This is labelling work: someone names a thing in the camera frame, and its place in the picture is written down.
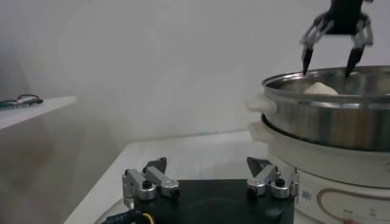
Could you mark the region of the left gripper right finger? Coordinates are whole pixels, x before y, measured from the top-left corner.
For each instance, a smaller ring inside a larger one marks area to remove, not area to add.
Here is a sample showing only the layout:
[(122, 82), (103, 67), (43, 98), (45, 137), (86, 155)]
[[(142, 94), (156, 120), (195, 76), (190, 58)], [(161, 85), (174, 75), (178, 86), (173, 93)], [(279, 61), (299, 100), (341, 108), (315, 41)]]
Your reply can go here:
[(247, 180), (247, 194), (257, 198), (270, 193), (274, 198), (286, 199), (297, 195), (297, 170), (293, 166), (279, 169), (266, 159), (247, 157), (252, 178)]

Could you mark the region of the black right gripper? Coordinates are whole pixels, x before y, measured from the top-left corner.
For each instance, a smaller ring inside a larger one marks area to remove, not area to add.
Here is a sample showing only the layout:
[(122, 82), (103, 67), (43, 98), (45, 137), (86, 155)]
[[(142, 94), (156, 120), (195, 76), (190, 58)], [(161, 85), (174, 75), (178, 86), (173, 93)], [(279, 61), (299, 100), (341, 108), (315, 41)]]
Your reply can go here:
[(348, 77), (360, 62), (366, 46), (374, 44), (371, 19), (361, 17), (363, 0), (331, 0), (327, 12), (315, 17), (303, 34), (300, 44), (302, 74), (306, 75), (314, 51), (314, 45), (326, 34), (354, 34), (351, 36), (353, 48), (348, 58), (345, 76)]

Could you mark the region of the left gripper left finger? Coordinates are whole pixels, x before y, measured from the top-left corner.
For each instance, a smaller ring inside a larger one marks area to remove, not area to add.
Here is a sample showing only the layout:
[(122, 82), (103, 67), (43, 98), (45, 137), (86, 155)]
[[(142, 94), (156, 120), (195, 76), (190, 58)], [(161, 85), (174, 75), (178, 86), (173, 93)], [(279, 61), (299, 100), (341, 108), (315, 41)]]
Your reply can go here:
[(179, 182), (165, 175), (167, 158), (149, 161), (139, 172), (126, 169), (122, 175), (123, 203), (135, 207), (135, 200), (151, 201), (157, 198), (157, 190), (162, 197), (177, 198), (180, 195)]

